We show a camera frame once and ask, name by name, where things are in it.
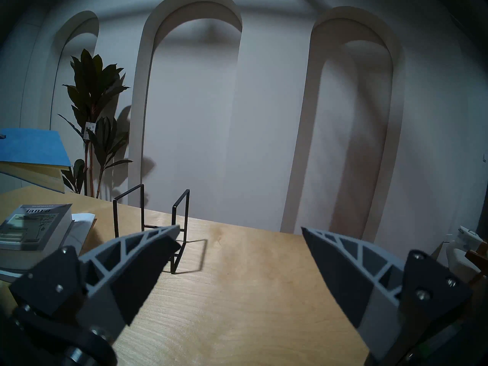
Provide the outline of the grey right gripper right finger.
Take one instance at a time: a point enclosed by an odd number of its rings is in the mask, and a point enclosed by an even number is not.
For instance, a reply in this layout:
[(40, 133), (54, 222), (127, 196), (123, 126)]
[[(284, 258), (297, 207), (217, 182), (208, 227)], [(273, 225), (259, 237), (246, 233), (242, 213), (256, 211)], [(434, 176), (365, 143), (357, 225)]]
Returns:
[(421, 363), (416, 348), (454, 323), (473, 291), (420, 249), (406, 261), (348, 236), (302, 227), (320, 274), (374, 364)]

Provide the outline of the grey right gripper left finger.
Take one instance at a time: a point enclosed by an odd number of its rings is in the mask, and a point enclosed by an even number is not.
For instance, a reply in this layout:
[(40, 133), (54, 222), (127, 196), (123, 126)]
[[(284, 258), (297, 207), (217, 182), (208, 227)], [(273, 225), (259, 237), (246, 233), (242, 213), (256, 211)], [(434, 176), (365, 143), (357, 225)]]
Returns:
[(56, 250), (11, 284), (12, 327), (32, 341), (110, 347), (132, 324), (165, 265), (180, 249), (179, 225), (114, 238), (78, 256)]

